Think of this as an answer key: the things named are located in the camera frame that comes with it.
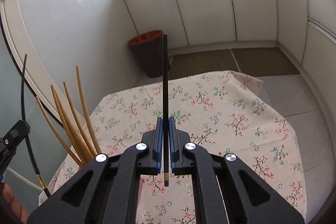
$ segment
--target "white tiled wall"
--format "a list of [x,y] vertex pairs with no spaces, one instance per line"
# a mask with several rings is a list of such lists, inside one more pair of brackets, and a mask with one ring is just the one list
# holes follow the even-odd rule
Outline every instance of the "white tiled wall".
[[[21,77],[9,55],[2,36],[0,36],[0,79],[0,137],[3,137],[21,119]],[[46,183],[49,183],[67,153],[51,131],[27,86],[25,86],[25,109],[26,119],[30,125],[29,136],[35,159],[43,179]],[[49,118],[58,133],[69,145],[70,142],[63,128],[51,116]],[[39,185],[29,159],[25,141],[17,147],[16,155],[9,167]],[[15,197],[20,200],[22,206],[27,208],[29,212],[38,207],[40,191],[19,180],[9,171],[6,172],[4,181],[10,185]]]
[[18,0],[23,22],[56,85],[67,82],[75,107],[75,66],[89,112],[108,93],[132,87],[140,69],[127,41],[137,35],[124,0]]
[[278,42],[302,63],[305,51],[308,0],[277,0]]
[[237,41],[276,41],[277,0],[232,0]]
[[185,35],[176,0],[125,0],[139,34],[163,30],[168,48],[186,47]]
[[232,0],[177,0],[190,46],[236,41]]

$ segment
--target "floral tablecloth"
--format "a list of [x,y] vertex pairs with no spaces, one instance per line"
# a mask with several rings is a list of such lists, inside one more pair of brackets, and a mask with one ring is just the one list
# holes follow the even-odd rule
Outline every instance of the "floral tablecloth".
[[[169,114],[191,141],[216,155],[235,153],[305,217],[305,179],[293,128],[258,98],[261,80],[233,71],[169,81]],[[162,116],[162,83],[107,95],[91,121],[103,153],[122,153]],[[53,193],[78,170],[68,155],[49,184]],[[195,223],[191,176],[143,176],[137,224]],[[39,203],[45,200],[41,193]]]

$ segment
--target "cabinet door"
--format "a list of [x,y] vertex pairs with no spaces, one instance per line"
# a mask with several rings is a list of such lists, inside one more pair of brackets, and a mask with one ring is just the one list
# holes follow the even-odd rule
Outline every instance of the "cabinet door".
[[177,0],[189,45],[236,40],[232,0]]
[[232,0],[237,41],[276,41],[277,0]]
[[188,46],[176,0],[125,0],[139,34],[163,30],[168,48]]
[[278,1],[278,42],[302,62],[305,51],[308,3],[307,0]]
[[302,66],[315,81],[336,117],[336,37],[320,26],[309,23]]
[[309,17],[336,33],[336,0],[308,0]]

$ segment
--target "screw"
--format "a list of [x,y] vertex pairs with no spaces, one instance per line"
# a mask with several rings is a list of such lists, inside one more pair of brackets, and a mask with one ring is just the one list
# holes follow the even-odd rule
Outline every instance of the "screw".
[[194,150],[196,145],[194,143],[186,143],[184,147],[188,150]]
[[145,143],[138,143],[136,145],[137,150],[145,150],[147,148],[147,145]]
[[103,162],[107,159],[107,156],[105,154],[99,154],[96,156],[96,161]]
[[229,153],[225,155],[226,160],[228,161],[235,161],[237,159],[235,154]]

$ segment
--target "person's hand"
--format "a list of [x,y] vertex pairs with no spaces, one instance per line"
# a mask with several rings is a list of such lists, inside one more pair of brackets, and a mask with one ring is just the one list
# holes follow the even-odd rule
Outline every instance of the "person's hand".
[[9,187],[9,185],[7,183],[0,183],[0,191],[2,197],[11,208],[13,213],[23,222],[23,224],[26,224],[29,213],[21,206],[20,201],[13,196],[12,189]]

